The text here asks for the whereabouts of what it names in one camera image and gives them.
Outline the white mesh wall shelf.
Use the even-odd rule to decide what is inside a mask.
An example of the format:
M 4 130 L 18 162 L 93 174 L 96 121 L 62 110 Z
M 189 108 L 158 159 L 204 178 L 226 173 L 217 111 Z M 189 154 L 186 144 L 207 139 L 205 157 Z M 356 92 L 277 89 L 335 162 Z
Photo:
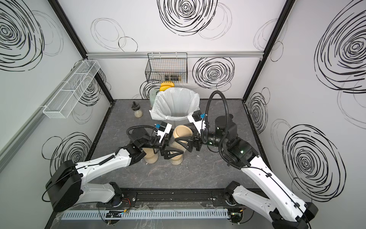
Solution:
M 63 83 L 60 90 L 43 110 L 48 118 L 68 118 L 77 104 L 94 106 L 100 99 L 100 87 L 94 80 L 100 70 L 96 60 L 79 63 Z

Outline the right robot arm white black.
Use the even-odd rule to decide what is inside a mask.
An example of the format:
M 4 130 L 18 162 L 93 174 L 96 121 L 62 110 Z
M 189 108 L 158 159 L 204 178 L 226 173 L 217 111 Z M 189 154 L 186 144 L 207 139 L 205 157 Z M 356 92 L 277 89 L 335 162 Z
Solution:
M 217 117 L 213 132 L 209 131 L 205 118 L 200 111 L 191 113 L 190 123 L 173 131 L 175 142 L 189 152 L 199 151 L 202 145 L 217 147 L 230 166 L 248 175 L 266 195 L 263 197 L 233 181 L 225 189 L 227 203 L 249 207 L 269 220 L 275 229 L 309 229 L 310 221 L 318 213 L 316 205 L 300 199 L 279 180 L 259 153 L 238 136 L 233 116 Z

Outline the middle rice jar tan lid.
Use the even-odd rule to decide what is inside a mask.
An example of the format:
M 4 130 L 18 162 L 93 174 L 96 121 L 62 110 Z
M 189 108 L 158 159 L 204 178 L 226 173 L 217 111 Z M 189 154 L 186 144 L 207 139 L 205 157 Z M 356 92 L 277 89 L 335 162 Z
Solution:
M 177 155 L 170 159 L 172 165 L 180 165 L 183 162 L 183 154 Z

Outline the rice jar tan lid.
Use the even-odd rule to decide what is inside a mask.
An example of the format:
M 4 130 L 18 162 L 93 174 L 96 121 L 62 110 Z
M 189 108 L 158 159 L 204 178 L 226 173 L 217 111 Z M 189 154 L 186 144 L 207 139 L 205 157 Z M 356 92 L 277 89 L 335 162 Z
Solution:
M 170 159 L 172 165 L 180 165 L 183 162 L 183 154 L 177 155 Z
M 155 153 L 153 148 L 143 148 L 143 151 L 146 153 L 144 160 L 148 164 L 153 164 L 158 160 L 158 155 Z

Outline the dark bottle in basket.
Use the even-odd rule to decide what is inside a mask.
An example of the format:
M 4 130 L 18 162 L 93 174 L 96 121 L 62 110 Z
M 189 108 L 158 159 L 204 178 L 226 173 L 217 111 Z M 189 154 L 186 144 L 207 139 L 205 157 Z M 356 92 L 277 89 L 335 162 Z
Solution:
M 182 77 L 180 75 L 165 75 L 164 80 L 171 81 L 171 82 L 181 82 Z

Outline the white plastic bin liner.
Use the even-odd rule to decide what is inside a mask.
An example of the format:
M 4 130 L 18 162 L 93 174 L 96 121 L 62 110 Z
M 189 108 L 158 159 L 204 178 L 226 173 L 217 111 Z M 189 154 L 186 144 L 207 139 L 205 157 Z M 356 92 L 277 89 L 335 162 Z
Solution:
M 159 92 L 150 115 L 153 120 L 164 121 L 167 116 L 188 116 L 200 109 L 200 95 L 190 89 L 172 87 Z

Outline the yellow toast slice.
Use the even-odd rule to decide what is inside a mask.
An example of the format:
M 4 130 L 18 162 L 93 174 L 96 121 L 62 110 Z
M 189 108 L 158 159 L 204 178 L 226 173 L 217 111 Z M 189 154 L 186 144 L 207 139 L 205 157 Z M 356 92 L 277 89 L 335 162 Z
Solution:
M 174 87 L 174 82 L 171 82 L 171 81 L 162 82 L 161 87 L 163 87 L 163 86 Z
M 166 91 L 167 89 L 172 88 L 172 87 L 174 87 L 174 86 L 172 86 L 172 85 L 161 85 L 161 87 L 159 88 L 159 91 L 163 92 L 163 91 Z

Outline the mint green toaster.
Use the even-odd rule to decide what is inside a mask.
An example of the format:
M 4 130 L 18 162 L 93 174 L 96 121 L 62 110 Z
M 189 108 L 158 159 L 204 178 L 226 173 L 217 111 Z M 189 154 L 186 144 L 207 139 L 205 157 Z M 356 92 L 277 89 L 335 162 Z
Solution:
M 152 89 L 149 92 L 149 101 L 150 101 L 151 108 L 153 108 L 153 105 L 155 103 L 155 99 L 156 99 L 159 92 L 160 92 L 159 89 Z

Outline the glass rice jar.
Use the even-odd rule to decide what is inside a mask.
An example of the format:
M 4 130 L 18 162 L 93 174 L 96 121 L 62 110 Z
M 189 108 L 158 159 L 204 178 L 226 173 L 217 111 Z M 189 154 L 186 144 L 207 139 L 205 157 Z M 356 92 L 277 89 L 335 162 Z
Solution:
M 170 140 L 169 146 L 185 152 L 186 148 L 184 146 L 187 145 L 187 141 L 180 140 L 176 142 L 175 139 L 179 137 L 191 137 L 192 135 L 193 131 L 189 127 L 179 125 L 173 131 L 173 136 Z

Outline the small bottle black pump top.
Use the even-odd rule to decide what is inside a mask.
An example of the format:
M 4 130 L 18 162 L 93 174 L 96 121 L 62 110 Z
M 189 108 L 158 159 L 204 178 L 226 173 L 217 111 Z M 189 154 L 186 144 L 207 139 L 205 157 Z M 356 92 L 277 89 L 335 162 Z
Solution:
M 136 118 L 141 118 L 143 116 L 143 112 L 141 110 L 141 107 L 138 103 L 136 103 L 135 101 L 133 101 L 131 109 L 133 110 L 134 116 Z

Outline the metal mesh trash bin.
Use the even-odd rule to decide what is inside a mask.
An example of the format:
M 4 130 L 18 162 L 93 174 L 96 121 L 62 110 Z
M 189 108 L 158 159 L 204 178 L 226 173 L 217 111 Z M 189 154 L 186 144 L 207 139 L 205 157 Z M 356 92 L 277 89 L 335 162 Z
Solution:
M 167 116 L 164 121 L 171 124 L 173 128 L 191 123 L 188 116 Z

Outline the left rice jar tan lid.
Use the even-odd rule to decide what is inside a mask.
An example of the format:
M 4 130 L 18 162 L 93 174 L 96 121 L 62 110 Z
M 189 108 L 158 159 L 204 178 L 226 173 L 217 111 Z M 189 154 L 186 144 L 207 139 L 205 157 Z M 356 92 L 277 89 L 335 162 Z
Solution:
M 158 160 L 158 155 L 155 153 L 153 148 L 143 148 L 143 151 L 146 153 L 144 160 L 148 164 L 153 164 Z

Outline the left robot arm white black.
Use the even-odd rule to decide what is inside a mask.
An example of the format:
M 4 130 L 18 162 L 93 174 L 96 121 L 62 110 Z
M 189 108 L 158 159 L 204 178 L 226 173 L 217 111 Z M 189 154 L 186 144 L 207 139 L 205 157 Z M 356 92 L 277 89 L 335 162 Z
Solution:
M 115 182 L 92 184 L 91 181 L 138 163 L 146 156 L 146 149 L 157 149 L 165 159 L 183 154 L 182 150 L 169 146 L 173 135 L 170 126 L 134 126 L 126 134 L 130 143 L 111 154 L 78 163 L 67 160 L 59 166 L 45 186 L 53 211 L 63 212 L 74 205 L 91 202 L 118 207 L 125 198 Z

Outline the aluminium wall rail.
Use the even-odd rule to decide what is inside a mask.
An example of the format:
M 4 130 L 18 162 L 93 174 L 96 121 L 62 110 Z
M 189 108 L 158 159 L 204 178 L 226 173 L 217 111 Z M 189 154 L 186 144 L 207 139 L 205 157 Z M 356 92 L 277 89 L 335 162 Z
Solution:
M 230 57 L 230 58 L 262 58 L 263 51 L 197 51 L 197 52 L 89 52 L 86 56 L 89 59 L 132 59 L 132 58 L 208 58 L 208 57 Z

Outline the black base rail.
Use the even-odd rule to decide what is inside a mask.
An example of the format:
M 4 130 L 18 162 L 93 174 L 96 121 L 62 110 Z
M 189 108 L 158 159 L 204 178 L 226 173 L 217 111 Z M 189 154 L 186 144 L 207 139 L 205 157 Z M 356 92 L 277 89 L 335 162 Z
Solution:
M 227 188 L 222 189 L 137 189 L 121 188 L 118 208 L 138 207 L 143 203 L 203 203 L 229 207 L 234 203 Z

